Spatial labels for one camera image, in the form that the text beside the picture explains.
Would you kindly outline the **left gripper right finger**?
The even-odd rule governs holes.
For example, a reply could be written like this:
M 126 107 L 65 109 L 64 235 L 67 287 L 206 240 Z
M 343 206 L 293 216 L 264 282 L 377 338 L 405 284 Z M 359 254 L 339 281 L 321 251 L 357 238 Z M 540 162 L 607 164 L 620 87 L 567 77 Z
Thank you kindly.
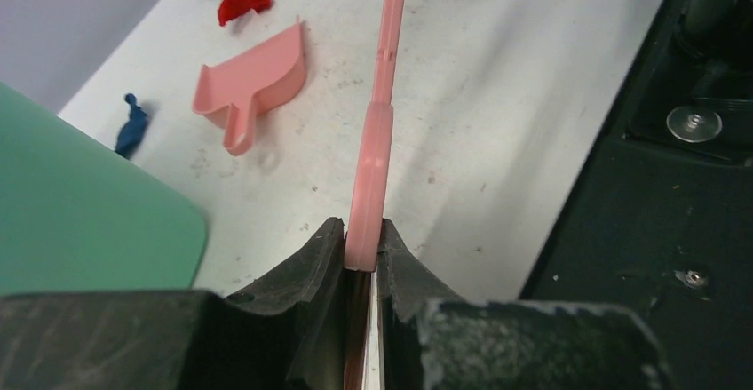
M 385 220 L 377 254 L 386 389 L 668 389 L 662 347 L 629 309 L 560 301 L 472 303 Z

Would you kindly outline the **pink plastic dustpan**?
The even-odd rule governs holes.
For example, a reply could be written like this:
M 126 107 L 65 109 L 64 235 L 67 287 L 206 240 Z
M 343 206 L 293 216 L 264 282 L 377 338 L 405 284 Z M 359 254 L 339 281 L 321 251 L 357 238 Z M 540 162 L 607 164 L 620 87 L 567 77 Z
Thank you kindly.
M 297 20 L 246 52 L 203 65 L 192 110 L 224 130 L 228 154 L 242 155 L 254 143 L 257 118 L 292 101 L 306 79 L 305 28 Z

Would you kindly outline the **pink hand brush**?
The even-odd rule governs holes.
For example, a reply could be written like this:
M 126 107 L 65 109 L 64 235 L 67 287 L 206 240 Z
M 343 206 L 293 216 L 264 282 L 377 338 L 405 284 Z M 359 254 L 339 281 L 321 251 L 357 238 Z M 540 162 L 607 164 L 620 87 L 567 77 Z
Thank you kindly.
M 382 231 L 392 146 L 392 91 L 405 0 L 384 0 L 371 99 L 367 106 L 345 238 L 345 268 L 373 272 Z

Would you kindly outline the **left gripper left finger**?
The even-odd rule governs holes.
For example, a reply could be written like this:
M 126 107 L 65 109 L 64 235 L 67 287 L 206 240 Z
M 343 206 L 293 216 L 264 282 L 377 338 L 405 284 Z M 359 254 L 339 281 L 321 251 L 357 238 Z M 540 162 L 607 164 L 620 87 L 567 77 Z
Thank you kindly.
M 1 300 L 4 389 L 340 389 L 344 224 L 251 284 Z

